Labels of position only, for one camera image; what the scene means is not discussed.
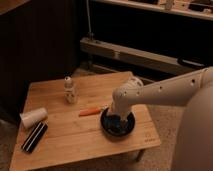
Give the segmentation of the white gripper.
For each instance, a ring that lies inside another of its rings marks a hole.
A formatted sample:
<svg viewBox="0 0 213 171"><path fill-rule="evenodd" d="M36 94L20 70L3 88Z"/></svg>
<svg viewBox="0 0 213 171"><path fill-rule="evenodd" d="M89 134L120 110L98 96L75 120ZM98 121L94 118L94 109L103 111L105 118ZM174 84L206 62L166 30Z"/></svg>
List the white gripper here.
<svg viewBox="0 0 213 171"><path fill-rule="evenodd" d="M111 123L115 120L115 115L119 116L121 121L121 127L127 128L128 127L128 115L131 113L132 107L125 106L122 104L118 104L113 102L108 110L107 119Z"/></svg>

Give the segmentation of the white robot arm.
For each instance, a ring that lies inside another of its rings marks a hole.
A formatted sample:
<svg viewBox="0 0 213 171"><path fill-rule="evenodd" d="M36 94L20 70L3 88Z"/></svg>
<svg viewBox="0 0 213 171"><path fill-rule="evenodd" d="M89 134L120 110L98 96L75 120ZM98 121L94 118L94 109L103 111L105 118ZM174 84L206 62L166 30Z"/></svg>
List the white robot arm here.
<svg viewBox="0 0 213 171"><path fill-rule="evenodd" d="M125 120L137 104L184 106L171 171L213 171L213 67L148 85L132 76L113 91L108 115Z"/></svg>

